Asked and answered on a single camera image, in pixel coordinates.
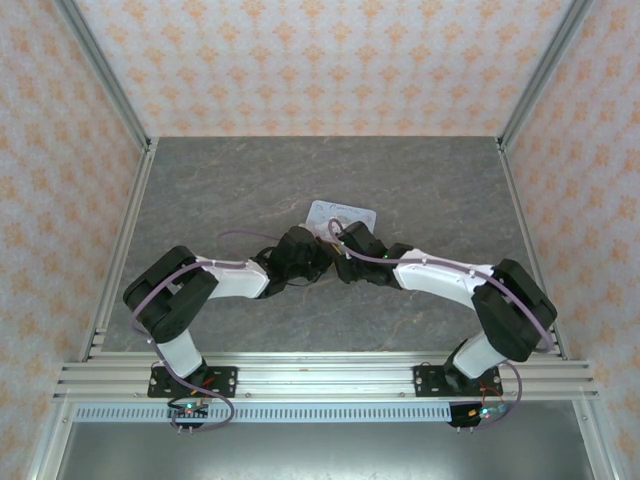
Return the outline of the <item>grey metal shelf panel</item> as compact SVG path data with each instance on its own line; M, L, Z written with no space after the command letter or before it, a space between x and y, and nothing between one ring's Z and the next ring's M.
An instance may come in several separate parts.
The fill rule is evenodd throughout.
M56 480L594 480L572 430L512 421L236 424L178 434L165 424L80 423Z

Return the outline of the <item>aluminium frame post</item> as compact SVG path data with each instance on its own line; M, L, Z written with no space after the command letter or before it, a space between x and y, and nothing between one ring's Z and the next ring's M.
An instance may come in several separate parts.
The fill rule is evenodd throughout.
M534 109L547 82L569 47L594 0L571 0L569 8L552 36L522 95L510 115L500 136L496 138L499 150L506 152Z
M128 96L99 45L76 0L52 0L74 35L107 96L134 142L146 150L151 140L135 113Z

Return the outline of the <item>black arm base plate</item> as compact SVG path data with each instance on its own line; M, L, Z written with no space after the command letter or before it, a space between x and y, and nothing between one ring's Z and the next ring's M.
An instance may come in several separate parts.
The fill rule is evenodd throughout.
M498 397L503 394L498 367L485 371L475 379L466 377L453 367L427 363L415 365L412 373L417 397Z
M235 396L237 384L237 367L209 366L202 378L202 388L219 393L227 398ZM149 398L184 398L190 396L193 388L185 387L177 382L164 366L153 366L147 388Z

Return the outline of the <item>aluminium side frame rail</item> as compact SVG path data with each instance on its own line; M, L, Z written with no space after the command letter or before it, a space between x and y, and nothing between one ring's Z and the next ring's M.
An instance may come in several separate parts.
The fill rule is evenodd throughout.
M536 251L535 239L532 235L532 230L527 221L524 202L521 198L519 189L515 182L514 171L510 165L506 147L503 145L502 139L500 137L495 137L494 140L496 143L496 148L497 148L500 162L504 171L504 175L507 181L507 185L512 197L512 201L516 211L516 216L519 222L520 230L523 235L529 262L533 269L533 277L536 280L537 284L540 286L541 290L548 296L549 299L552 299L552 294L549 292L547 288L544 274L541 269L541 265L540 265L537 251ZM554 324L552 325L552 327L550 328L550 331L551 331L550 335L554 339L555 346L554 346L554 349L549 350L548 353L549 354L554 353L557 356L559 356L562 360L567 361L571 358L571 355L568 350L568 346L564 342L562 326L558 323L559 320L560 318L557 318Z
M119 223L116 242L112 249L99 301L89 321L89 330L85 335L84 346L79 354L81 362L88 360L94 338L98 333L103 332L108 325L158 143L159 138L152 137L142 149Z

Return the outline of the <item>aluminium lower frame bar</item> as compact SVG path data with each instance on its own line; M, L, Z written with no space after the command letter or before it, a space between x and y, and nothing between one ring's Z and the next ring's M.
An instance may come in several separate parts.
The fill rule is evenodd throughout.
M76 414L74 402L55 403L44 424L27 480L56 480Z
M582 399L574 400L572 405L594 480L617 480L617 473L607 453L593 403Z

